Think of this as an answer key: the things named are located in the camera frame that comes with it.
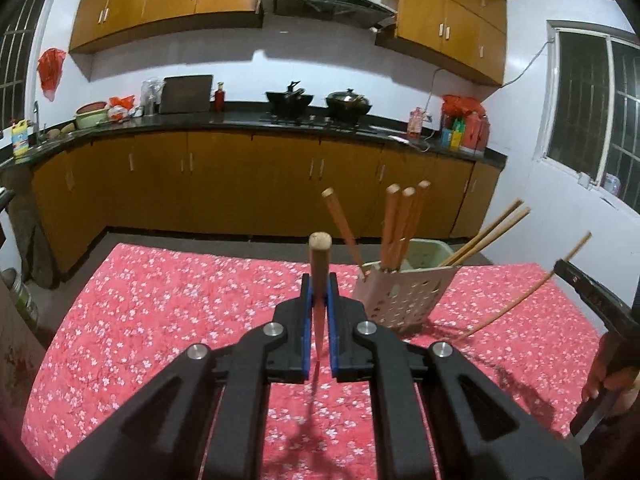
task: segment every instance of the table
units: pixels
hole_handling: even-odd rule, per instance
[[[332,266],[350,296],[356,266]],[[89,280],[42,362],[22,441],[53,475],[60,459],[188,345],[235,343],[299,294],[308,265],[120,244]],[[411,342],[470,328],[544,274],[535,264],[463,267]],[[459,349],[555,434],[566,434],[598,336],[553,282]],[[312,352],[314,370],[315,352]],[[376,477],[367,383],[328,362],[307,384],[274,384],[262,477]]]

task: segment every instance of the black countertop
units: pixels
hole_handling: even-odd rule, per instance
[[[414,149],[423,153],[437,153],[462,160],[483,162],[499,169],[503,169],[506,163],[505,155],[490,148],[486,149],[483,156],[479,156],[444,149],[437,139],[421,137],[408,142],[402,138],[406,131],[405,123],[376,116],[366,116],[356,128],[335,128],[327,124],[323,116],[318,116],[311,123],[296,125],[271,122],[263,110],[230,110],[224,113],[157,114],[133,118],[123,123],[105,123],[95,128],[77,130],[62,140],[46,142],[40,147],[30,148],[26,156],[18,159],[9,158],[0,164],[0,171],[16,165],[39,164],[57,153],[92,142],[92,140],[119,135],[137,135],[145,132],[171,130],[237,130],[239,134],[314,136],[343,142],[398,146],[399,149]]]

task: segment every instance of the plastic bag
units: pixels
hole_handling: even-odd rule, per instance
[[[133,108],[136,97],[130,95],[128,97],[111,97],[109,98],[108,117],[111,121],[121,121],[129,116],[129,111]]]
[[[442,113],[452,117],[462,117],[476,112],[479,116],[486,115],[484,107],[473,97],[460,97],[458,95],[445,95],[442,97]]]
[[[40,75],[40,87],[42,93],[49,101],[56,98],[56,90],[62,78],[62,64],[65,61],[66,52],[58,48],[50,48],[42,53],[38,60],[38,74]]]

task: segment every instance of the human hand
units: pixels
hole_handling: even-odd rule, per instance
[[[613,374],[607,375],[607,366],[600,359],[605,348],[611,345],[610,335],[606,333],[600,338],[600,345],[596,357],[591,364],[591,370],[587,376],[587,382],[582,388],[582,401],[596,399],[599,390],[604,386],[607,390],[622,390],[620,398],[613,406],[607,417],[618,416],[625,413],[638,398],[640,391],[640,370],[637,368],[623,368]]]

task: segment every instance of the window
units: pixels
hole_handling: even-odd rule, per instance
[[[36,25],[45,0],[21,0],[0,41],[0,121],[24,119],[27,68]]]
[[[640,44],[559,29],[546,156],[586,173],[640,213]]]

